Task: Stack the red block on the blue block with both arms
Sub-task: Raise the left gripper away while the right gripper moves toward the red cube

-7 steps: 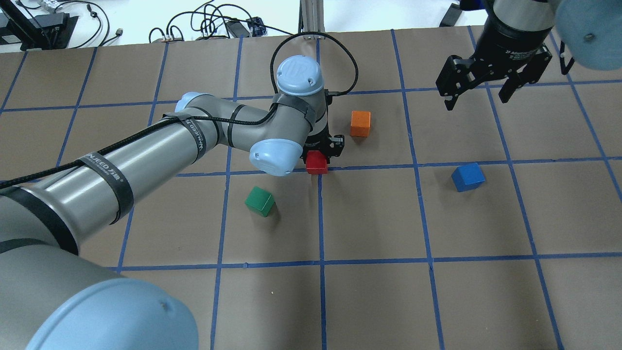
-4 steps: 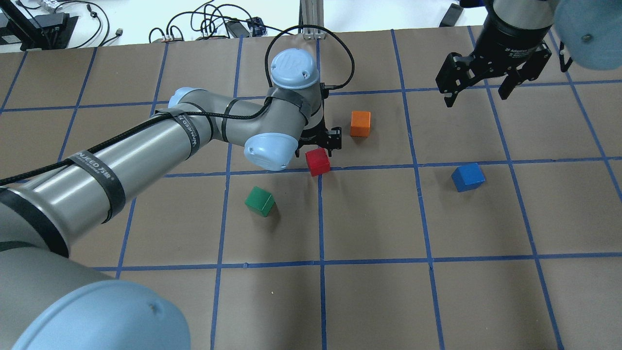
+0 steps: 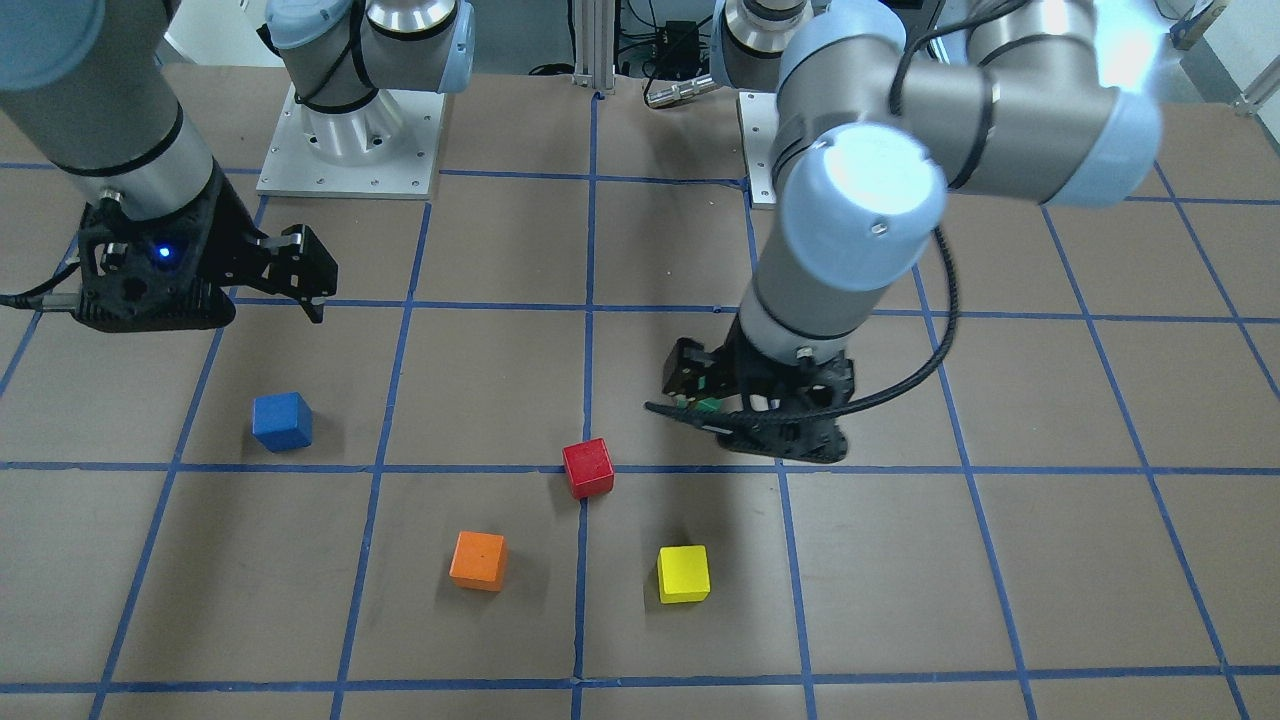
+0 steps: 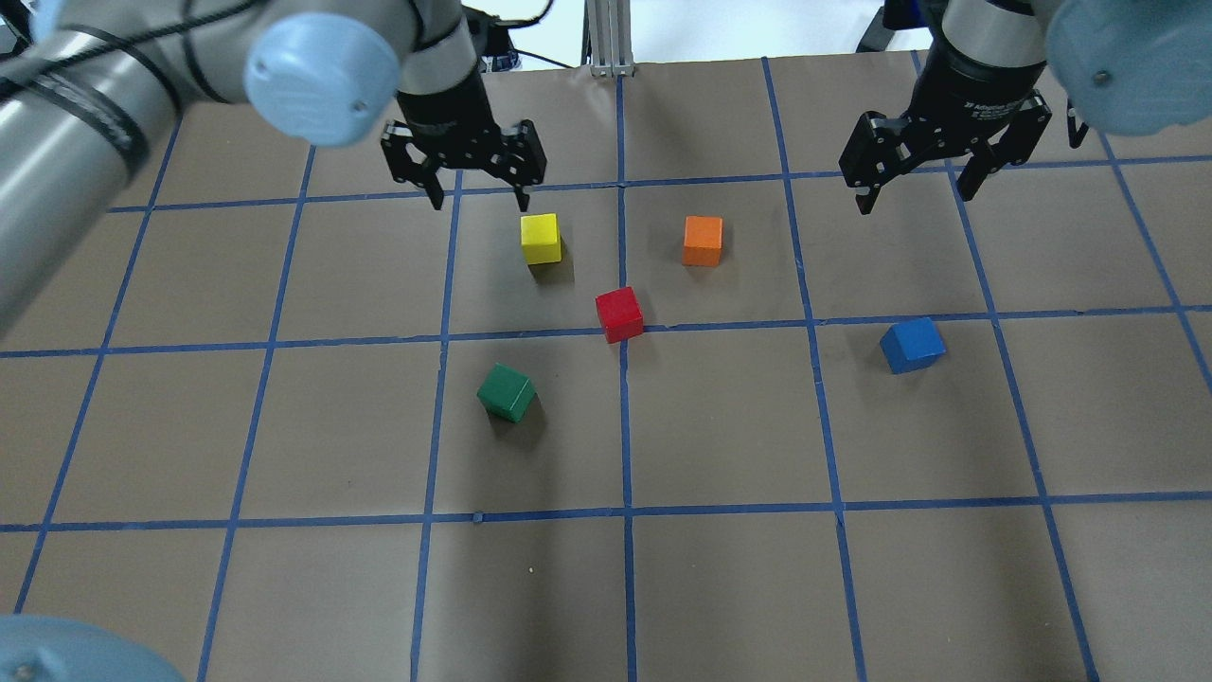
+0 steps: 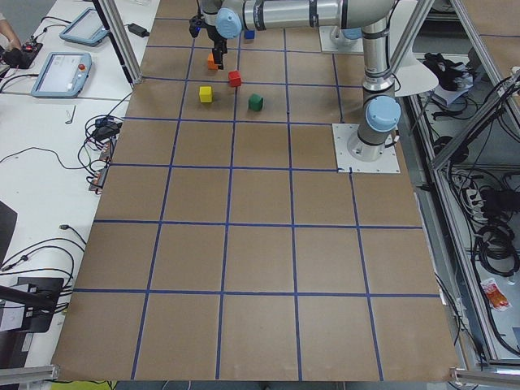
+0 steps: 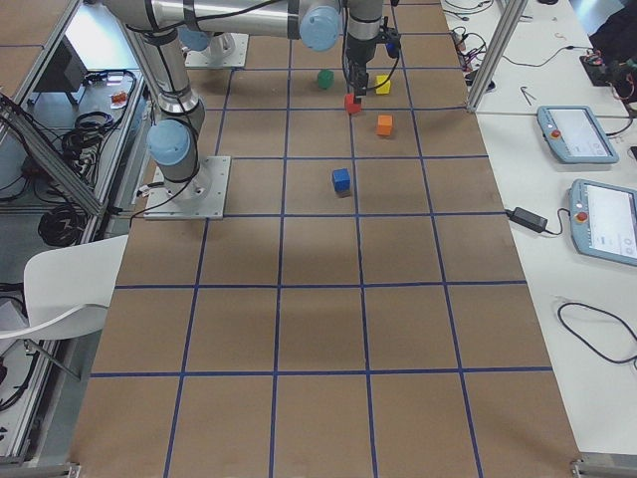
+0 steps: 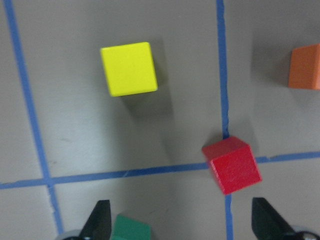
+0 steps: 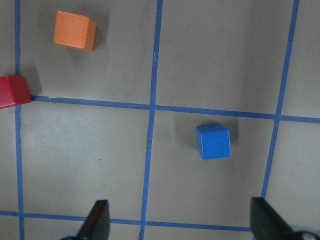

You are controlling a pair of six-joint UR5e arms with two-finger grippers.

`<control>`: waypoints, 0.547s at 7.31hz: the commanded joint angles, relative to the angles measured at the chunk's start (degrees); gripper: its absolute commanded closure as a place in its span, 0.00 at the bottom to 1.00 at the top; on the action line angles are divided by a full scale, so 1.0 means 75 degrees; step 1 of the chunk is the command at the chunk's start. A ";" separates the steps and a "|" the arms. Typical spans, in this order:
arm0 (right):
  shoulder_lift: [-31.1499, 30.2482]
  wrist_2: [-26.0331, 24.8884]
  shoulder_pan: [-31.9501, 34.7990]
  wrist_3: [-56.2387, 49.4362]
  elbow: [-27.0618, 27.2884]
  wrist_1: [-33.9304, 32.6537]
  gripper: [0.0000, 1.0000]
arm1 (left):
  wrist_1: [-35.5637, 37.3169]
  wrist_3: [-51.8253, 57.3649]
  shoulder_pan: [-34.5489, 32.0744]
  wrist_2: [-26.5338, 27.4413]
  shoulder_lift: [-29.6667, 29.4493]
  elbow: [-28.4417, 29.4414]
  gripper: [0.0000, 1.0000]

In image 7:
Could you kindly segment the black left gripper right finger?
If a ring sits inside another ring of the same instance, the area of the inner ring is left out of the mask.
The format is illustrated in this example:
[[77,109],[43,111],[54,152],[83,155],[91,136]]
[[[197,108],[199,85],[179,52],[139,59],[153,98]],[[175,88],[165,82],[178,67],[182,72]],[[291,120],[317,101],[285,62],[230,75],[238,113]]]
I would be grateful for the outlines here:
[[264,197],[253,197],[251,228],[258,240],[303,240]]

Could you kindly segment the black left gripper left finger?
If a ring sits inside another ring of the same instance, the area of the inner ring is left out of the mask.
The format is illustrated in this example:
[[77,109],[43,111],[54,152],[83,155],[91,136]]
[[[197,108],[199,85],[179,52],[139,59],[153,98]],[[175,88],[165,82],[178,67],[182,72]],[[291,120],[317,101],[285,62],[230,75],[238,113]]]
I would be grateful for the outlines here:
[[109,200],[99,200],[83,226],[81,240],[109,240],[112,233],[111,205]]

